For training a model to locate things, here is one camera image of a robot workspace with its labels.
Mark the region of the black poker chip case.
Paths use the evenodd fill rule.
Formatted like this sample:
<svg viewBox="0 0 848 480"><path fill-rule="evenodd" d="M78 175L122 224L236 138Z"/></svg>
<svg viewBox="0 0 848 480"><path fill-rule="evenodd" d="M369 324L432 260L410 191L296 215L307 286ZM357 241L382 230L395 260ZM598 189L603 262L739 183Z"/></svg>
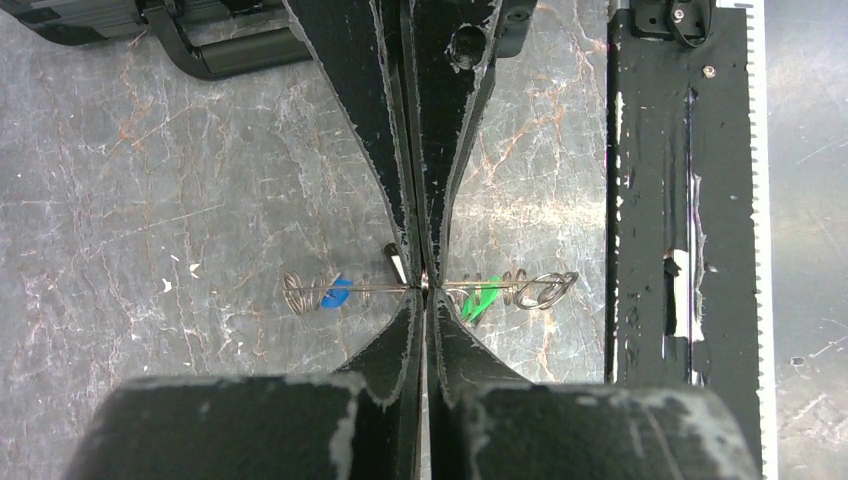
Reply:
<svg viewBox="0 0 848 480"><path fill-rule="evenodd" d="M201 80L221 80L308 61L306 45L286 26L195 45L186 23L206 24L240 16L284 18L281 1L25 1L2 0L1 9L43 39L82 46L150 32L172 63Z"/></svg>

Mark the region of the small blue key tag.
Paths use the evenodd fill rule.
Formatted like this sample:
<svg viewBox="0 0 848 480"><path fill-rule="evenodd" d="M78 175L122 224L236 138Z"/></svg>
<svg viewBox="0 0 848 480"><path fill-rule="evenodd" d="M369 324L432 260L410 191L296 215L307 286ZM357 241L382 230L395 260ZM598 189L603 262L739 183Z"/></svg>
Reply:
<svg viewBox="0 0 848 480"><path fill-rule="evenodd" d="M349 298L354 286L352 280L338 277L323 294L319 306L322 309L339 309Z"/></svg>

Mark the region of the black key tag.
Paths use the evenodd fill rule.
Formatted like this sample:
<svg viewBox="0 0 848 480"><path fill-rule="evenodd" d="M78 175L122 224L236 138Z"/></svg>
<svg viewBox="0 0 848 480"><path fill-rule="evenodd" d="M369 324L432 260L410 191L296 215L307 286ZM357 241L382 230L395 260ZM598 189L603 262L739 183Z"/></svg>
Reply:
<svg viewBox="0 0 848 480"><path fill-rule="evenodd" d="M401 285L407 285L408 280L403 267L399 249L395 243L388 243L383 247L383 254L389 261L392 272Z"/></svg>

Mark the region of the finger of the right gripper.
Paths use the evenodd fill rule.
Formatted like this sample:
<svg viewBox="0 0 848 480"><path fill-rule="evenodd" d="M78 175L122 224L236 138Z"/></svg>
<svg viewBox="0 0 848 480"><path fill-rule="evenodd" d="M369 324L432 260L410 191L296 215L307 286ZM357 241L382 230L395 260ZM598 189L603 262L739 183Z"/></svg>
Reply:
<svg viewBox="0 0 848 480"><path fill-rule="evenodd" d="M354 132L383 195L409 279L422 272L400 74L398 1L288 1L285 8Z"/></svg>
<svg viewBox="0 0 848 480"><path fill-rule="evenodd" d="M411 165L424 269L445 279L458 189L495 85L517 56L533 1L407 1L404 62Z"/></svg>

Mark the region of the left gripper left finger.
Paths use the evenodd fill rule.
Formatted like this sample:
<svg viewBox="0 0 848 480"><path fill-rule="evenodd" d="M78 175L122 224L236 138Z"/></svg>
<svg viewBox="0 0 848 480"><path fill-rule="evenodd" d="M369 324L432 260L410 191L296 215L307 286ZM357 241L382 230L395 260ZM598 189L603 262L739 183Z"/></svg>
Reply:
<svg viewBox="0 0 848 480"><path fill-rule="evenodd" d="M331 372L160 376L101 404L68 479L415 479L423 296Z"/></svg>

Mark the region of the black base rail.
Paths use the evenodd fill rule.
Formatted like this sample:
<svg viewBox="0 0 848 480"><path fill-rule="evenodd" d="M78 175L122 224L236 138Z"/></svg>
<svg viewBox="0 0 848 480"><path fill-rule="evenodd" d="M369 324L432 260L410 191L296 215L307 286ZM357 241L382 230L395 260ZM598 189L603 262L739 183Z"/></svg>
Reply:
<svg viewBox="0 0 848 480"><path fill-rule="evenodd" d="M629 1L608 32L607 378L706 387L759 454L746 11Z"/></svg>

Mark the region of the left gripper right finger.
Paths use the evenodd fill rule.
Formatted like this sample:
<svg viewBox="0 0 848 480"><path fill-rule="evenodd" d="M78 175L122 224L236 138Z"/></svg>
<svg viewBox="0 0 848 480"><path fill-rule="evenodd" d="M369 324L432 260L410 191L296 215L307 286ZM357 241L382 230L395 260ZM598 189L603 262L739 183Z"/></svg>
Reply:
<svg viewBox="0 0 848 480"><path fill-rule="evenodd" d="M431 473L436 479L757 479L729 409L691 386L538 384L427 298Z"/></svg>

